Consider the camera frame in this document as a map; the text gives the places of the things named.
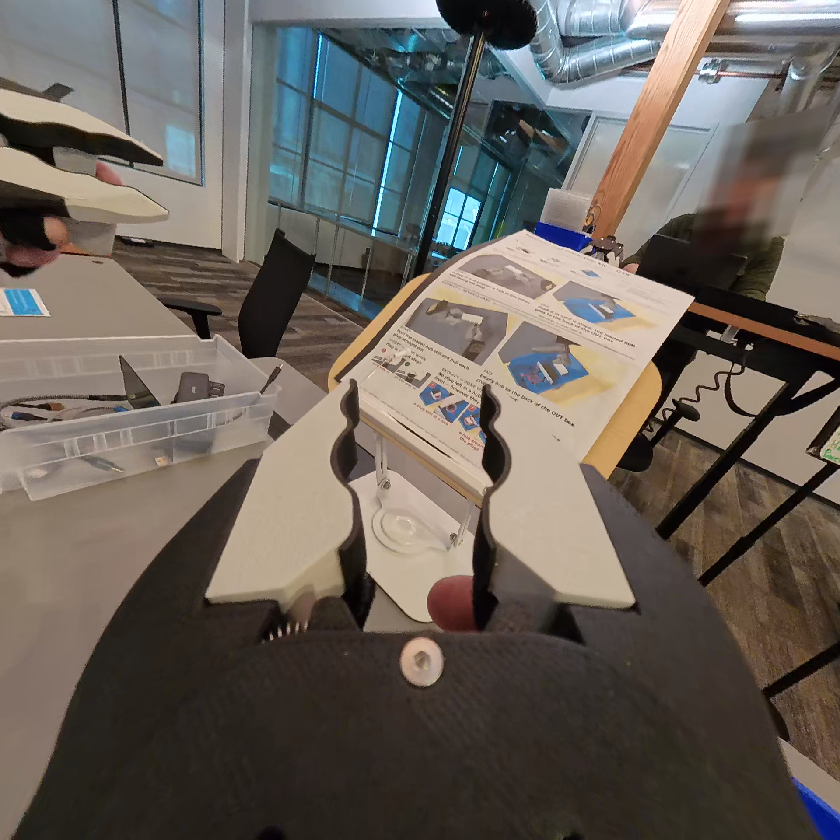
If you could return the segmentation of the black office chair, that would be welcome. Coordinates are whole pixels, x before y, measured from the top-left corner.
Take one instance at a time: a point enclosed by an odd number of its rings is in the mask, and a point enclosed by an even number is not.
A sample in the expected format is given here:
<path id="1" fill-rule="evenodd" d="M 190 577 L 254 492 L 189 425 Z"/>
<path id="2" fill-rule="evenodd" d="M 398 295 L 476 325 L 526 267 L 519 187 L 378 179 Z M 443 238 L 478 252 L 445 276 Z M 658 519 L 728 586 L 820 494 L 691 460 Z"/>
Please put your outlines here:
<path id="1" fill-rule="evenodd" d="M 697 409 L 682 400 L 674 400 L 674 407 L 666 410 L 665 414 L 664 421 L 652 437 L 646 437 L 643 433 L 634 437 L 617 464 L 619 469 L 634 473 L 646 471 L 653 462 L 655 448 L 679 420 L 696 422 L 700 419 Z"/>
<path id="2" fill-rule="evenodd" d="M 293 312 L 306 289 L 315 255 L 294 245 L 276 229 L 238 314 L 238 337 L 248 359 L 276 355 Z"/>

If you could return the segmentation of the cluster of silver pipes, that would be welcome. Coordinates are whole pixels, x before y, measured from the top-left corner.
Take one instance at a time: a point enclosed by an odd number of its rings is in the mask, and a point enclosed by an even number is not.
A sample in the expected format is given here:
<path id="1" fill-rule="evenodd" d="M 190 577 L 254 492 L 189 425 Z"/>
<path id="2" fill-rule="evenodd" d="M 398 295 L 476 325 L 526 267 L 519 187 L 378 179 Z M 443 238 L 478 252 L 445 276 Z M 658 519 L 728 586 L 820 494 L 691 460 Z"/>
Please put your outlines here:
<path id="1" fill-rule="evenodd" d="M 531 2 L 537 30 L 530 41 L 542 77 L 571 85 L 641 67 L 654 60 L 683 2 Z M 696 76 L 780 81 L 779 113 L 812 103 L 828 68 L 838 62 L 838 2 L 723 2 L 717 30 Z"/>

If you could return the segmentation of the stack of clear bins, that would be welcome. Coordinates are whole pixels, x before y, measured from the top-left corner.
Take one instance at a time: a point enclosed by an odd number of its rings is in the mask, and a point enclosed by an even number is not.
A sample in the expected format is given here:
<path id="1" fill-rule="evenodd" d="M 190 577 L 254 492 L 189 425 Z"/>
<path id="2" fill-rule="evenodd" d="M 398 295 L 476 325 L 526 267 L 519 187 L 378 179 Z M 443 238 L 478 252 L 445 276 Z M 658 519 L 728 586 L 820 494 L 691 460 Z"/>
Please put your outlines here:
<path id="1" fill-rule="evenodd" d="M 582 232 L 592 222 L 592 196 L 561 188 L 549 189 L 540 221 L 556 227 Z"/>

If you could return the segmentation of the wooden desk black frame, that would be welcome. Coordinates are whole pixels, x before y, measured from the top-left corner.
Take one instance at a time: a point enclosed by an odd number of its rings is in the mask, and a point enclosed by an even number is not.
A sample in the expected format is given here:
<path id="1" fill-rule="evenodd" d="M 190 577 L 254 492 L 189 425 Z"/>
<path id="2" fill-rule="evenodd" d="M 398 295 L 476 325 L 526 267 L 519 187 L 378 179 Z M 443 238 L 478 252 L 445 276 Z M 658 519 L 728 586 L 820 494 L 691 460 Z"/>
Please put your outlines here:
<path id="1" fill-rule="evenodd" d="M 671 338 L 708 355 L 737 364 L 742 370 L 760 372 L 783 384 L 763 408 L 752 416 L 750 423 L 723 450 L 712 466 L 664 516 L 656 528 L 662 539 L 669 539 L 681 527 L 774 419 L 797 413 L 838 390 L 838 335 L 814 323 L 800 322 L 794 310 L 754 301 L 730 292 L 709 289 L 689 306 L 689 312 L 723 327 L 735 328 L 738 331 L 736 338 L 741 344 L 728 343 L 722 336 L 720 339 L 713 339 L 705 333 L 701 334 L 684 327 L 676 327 L 671 333 Z M 833 379 L 825 385 L 798 395 L 818 371 L 831 375 Z M 824 425 L 836 426 L 838 408 Z M 822 465 L 821 468 L 706 569 L 698 579 L 699 583 L 705 586 L 716 580 L 767 532 L 781 523 L 804 499 L 838 474 L 837 465 L 816 460 Z M 782 692 L 836 661 L 838 649 L 837 641 L 777 678 L 762 689 L 765 699 L 772 701 Z"/>

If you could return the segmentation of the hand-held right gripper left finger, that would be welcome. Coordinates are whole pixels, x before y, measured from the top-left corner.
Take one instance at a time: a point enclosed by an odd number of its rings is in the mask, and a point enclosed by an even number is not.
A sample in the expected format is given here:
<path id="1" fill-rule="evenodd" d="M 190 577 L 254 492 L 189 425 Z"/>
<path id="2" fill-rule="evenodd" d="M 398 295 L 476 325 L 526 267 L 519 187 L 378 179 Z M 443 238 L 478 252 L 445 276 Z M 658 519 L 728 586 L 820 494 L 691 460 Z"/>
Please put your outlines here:
<path id="1" fill-rule="evenodd" d="M 375 584 L 350 486 L 359 421 L 349 380 L 267 447 L 206 590 L 210 603 L 274 602 L 291 623 L 310 624 L 315 603 L 337 596 L 364 627 Z"/>

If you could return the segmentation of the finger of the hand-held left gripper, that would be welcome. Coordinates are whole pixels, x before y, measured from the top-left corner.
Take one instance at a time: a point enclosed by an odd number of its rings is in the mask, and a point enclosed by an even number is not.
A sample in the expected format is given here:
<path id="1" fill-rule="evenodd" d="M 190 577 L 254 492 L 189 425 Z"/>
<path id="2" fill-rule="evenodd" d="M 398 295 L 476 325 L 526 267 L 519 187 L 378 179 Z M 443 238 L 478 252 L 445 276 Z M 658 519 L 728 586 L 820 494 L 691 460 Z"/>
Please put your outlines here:
<path id="1" fill-rule="evenodd" d="M 1 208 L 97 224 L 145 224 L 169 216 L 165 207 L 131 186 L 63 171 L 12 148 L 1 149 Z"/>
<path id="2" fill-rule="evenodd" d="M 132 164 L 162 166 L 163 157 L 110 124 L 39 91 L 3 84 L 1 134 L 21 151 L 65 148 Z"/>

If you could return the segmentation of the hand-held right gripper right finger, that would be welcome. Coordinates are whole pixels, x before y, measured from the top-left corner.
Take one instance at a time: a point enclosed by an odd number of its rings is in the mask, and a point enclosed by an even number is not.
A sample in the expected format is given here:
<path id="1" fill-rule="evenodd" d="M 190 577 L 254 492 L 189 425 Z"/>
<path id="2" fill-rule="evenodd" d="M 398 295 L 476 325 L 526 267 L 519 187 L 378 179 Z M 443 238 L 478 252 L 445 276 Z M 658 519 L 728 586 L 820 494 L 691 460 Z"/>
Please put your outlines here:
<path id="1" fill-rule="evenodd" d="M 482 388 L 484 492 L 473 549 L 473 612 L 526 608 L 539 627 L 568 605 L 633 609 L 637 599 L 579 461 L 489 384 Z"/>

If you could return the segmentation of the printed instruction sheet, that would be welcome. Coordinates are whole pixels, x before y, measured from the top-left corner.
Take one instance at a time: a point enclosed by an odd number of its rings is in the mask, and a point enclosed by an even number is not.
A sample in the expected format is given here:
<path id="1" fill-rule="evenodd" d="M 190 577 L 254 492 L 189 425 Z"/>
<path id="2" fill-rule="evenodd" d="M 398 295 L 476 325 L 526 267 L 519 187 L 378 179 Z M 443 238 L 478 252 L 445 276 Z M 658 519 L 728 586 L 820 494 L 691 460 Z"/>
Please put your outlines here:
<path id="1" fill-rule="evenodd" d="M 439 267 L 337 380 L 357 381 L 365 417 L 466 470 L 485 385 L 538 444 L 583 456 L 691 302 L 521 231 Z"/>

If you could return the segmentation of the wooden post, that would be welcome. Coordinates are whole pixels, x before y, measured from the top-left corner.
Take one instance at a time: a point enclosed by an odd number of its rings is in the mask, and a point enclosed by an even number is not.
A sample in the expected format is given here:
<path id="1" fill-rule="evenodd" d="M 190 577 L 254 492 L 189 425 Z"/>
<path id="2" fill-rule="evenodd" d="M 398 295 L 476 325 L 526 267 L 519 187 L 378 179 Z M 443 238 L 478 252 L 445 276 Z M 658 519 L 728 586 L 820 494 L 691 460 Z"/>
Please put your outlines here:
<path id="1" fill-rule="evenodd" d="M 595 238 L 616 235 L 728 6 L 729 1 L 679 5 L 593 196 Z"/>

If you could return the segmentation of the blue label card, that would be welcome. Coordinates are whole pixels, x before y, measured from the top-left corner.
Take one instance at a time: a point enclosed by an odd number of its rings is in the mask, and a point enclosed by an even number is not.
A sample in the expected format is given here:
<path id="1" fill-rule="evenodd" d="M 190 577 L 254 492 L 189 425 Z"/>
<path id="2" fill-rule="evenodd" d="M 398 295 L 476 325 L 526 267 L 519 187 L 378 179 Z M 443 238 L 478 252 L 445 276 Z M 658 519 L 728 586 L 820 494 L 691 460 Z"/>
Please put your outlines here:
<path id="1" fill-rule="evenodd" d="M 2 318 L 49 318 L 50 313 L 35 289 L 1 288 Z"/>

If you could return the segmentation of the black divider panel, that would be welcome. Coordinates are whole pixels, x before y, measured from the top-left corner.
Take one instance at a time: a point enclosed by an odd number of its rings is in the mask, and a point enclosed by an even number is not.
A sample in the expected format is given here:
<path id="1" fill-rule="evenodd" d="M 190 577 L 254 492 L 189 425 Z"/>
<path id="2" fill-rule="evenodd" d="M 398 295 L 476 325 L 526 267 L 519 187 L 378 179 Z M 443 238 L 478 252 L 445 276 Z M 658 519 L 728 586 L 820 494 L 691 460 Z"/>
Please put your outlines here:
<path id="1" fill-rule="evenodd" d="M 142 410 L 160 406 L 151 389 L 143 382 L 132 365 L 122 355 L 119 356 L 125 400 L 133 410 Z"/>

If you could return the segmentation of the clear plastic bin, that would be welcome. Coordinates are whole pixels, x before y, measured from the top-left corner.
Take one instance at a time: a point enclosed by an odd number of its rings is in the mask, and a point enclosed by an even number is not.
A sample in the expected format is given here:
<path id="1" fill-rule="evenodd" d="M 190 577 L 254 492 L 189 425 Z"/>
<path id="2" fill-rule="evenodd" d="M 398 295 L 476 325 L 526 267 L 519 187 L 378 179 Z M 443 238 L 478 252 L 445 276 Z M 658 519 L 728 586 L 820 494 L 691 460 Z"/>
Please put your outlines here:
<path id="1" fill-rule="evenodd" d="M 126 402 L 120 355 L 160 406 Z M 279 392 L 221 336 L 3 341 L 1 359 L 2 492 L 32 501 L 263 442 Z M 174 404 L 184 371 L 225 394 Z"/>

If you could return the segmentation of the person's right hand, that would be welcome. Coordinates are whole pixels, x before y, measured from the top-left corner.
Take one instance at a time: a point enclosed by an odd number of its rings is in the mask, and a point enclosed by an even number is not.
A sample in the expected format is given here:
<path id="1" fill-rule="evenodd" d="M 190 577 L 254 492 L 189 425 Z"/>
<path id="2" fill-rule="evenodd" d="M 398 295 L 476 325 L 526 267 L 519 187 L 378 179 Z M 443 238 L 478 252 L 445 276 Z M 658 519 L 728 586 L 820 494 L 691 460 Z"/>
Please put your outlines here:
<path id="1" fill-rule="evenodd" d="M 443 632 L 474 633 L 477 627 L 473 593 L 471 575 L 453 575 L 437 581 L 427 595 L 432 622 Z"/>

